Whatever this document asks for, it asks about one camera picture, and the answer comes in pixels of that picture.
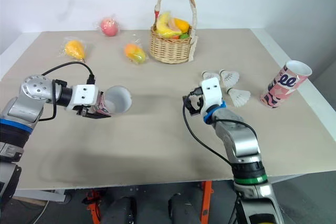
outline pink label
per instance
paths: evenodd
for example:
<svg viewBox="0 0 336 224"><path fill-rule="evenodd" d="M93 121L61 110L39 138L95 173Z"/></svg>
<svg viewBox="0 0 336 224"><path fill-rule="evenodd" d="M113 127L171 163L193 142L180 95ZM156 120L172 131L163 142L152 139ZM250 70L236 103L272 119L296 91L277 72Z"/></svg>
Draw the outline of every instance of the pink label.
<svg viewBox="0 0 336 224"><path fill-rule="evenodd" d="M99 103L96 105L96 112L104 114L104 115L110 115L110 112L108 109L105 107L105 102L104 102L104 93L100 96L99 98Z"/></svg>
<svg viewBox="0 0 336 224"><path fill-rule="evenodd" d="M307 77L293 73L285 65L268 85L268 92L261 96L262 103L272 108L279 107Z"/></svg>

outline apple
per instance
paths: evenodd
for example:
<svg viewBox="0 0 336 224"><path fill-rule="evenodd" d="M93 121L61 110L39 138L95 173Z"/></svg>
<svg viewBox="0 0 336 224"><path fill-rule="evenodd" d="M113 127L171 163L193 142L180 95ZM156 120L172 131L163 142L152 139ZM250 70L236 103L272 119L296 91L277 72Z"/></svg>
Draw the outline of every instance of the apple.
<svg viewBox="0 0 336 224"><path fill-rule="evenodd" d="M118 32L118 24L112 18L103 19L100 23L100 28L106 36L114 36Z"/></svg>

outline blue ring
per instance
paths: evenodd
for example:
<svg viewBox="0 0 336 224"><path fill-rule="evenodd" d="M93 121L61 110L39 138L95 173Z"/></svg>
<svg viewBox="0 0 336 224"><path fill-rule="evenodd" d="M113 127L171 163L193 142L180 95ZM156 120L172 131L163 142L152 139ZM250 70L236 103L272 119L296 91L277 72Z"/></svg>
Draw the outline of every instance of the blue ring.
<svg viewBox="0 0 336 224"><path fill-rule="evenodd" d="M212 114L213 114L216 110L218 110L218 109L220 109L220 108L226 108L226 103L225 103L225 101L223 101L222 104L221 104L219 107L215 107L214 109L210 110L210 111L207 113L207 115L203 118L204 122L206 123L206 120L208 120L208 118L209 118L210 116L212 116Z"/></svg>
<svg viewBox="0 0 336 224"><path fill-rule="evenodd" d="M33 132L32 128L28 127L27 125L18 123L18 122L6 120L6 119L0 119L0 123L19 128L21 130L29 132L30 134Z"/></svg>

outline paper cup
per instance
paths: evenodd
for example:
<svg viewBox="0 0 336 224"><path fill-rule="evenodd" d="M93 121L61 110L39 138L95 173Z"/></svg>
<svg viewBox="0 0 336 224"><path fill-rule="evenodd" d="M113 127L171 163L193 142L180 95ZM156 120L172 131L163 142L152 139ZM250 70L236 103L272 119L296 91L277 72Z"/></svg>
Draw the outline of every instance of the paper cup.
<svg viewBox="0 0 336 224"><path fill-rule="evenodd" d="M261 102L270 108L279 107L311 74L311 68L303 62L287 61L260 97Z"/></svg>
<svg viewBox="0 0 336 224"><path fill-rule="evenodd" d="M97 112L105 115L126 112L132 105L131 93L123 86L114 86L106 90L99 98Z"/></svg>

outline white tabletop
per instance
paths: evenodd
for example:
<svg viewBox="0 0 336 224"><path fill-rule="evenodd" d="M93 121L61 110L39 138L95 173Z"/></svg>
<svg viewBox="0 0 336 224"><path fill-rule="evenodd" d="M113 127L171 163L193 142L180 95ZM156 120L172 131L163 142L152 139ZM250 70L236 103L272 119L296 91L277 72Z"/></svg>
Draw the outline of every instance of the white tabletop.
<svg viewBox="0 0 336 224"><path fill-rule="evenodd" d="M132 93L132 108L124 115L93 120L58 108L57 118L40 122L30 136L19 165L19 189L84 188L114 185L230 179L230 167L202 148L182 119L182 96L198 86L203 70L236 70L238 89L249 90L251 100L234 108L257 131L263 163L269 176L336 169L336 113L307 81L300 92L272 110L259 102L268 82L288 56L263 30L199 30L194 61L167 65L149 59L134 65L122 53L136 33L145 49L149 31L123 31L106 38L96 31L43 32L29 43L12 46L2 55L18 58L0 82L0 107L16 96L25 77L42 73L70 59L59 57L64 37L76 36L92 44L87 64L101 89L123 85ZM83 84L86 70L66 67L50 78ZM45 116L51 107L45 107ZM206 144L224 155L223 143L200 116L189 118L192 129Z"/></svg>

